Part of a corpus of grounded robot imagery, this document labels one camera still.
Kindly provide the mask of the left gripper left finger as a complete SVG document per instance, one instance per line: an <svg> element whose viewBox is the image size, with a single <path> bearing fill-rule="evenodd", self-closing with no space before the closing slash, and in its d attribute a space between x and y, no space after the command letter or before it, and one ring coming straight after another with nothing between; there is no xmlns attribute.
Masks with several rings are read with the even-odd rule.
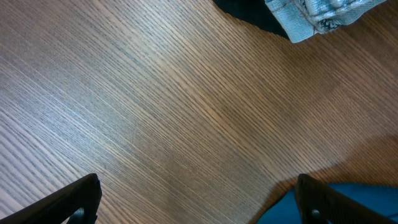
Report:
<svg viewBox="0 0 398 224"><path fill-rule="evenodd" d="M13 213L1 223L95 223L102 197L98 176L88 174L47 197Z"/></svg>

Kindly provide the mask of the blue polo shirt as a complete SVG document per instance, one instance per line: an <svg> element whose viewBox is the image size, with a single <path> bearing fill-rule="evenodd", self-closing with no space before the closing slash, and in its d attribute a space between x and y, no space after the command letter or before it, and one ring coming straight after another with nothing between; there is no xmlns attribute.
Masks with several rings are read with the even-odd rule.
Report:
<svg viewBox="0 0 398 224"><path fill-rule="evenodd" d="M397 221L397 188L366 184L330 184L333 190L357 201L361 205ZM258 224L301 224L295 201L294 189L290 189L258 220Z"/></svg>

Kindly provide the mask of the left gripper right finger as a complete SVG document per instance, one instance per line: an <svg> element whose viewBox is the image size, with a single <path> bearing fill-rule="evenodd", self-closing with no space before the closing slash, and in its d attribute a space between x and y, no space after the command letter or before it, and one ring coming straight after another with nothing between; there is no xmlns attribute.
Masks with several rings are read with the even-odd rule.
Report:
<svg viewBox="0 0 398 224"><path fill-rule="evenodd" d="M307 174L298 176L295 200L302 223L395 223Z"/></svg>

